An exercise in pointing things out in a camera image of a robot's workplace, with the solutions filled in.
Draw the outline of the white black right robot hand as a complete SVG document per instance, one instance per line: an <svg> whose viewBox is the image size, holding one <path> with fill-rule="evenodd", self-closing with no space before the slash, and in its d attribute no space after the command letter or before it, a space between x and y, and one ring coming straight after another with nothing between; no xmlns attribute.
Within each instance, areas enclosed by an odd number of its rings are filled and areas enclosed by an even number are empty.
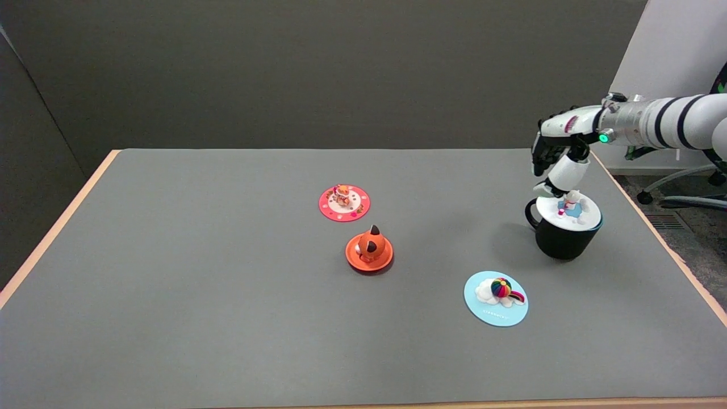
<svg viewBox="0 0 727 409"><path fill-rule="evenodd" d="M534 187L538 197L560 198L580 184L590 165L590 145L598 141L602 113L602 106L585 106L538 122L530 149L534 176L545 176Z"/></svg>

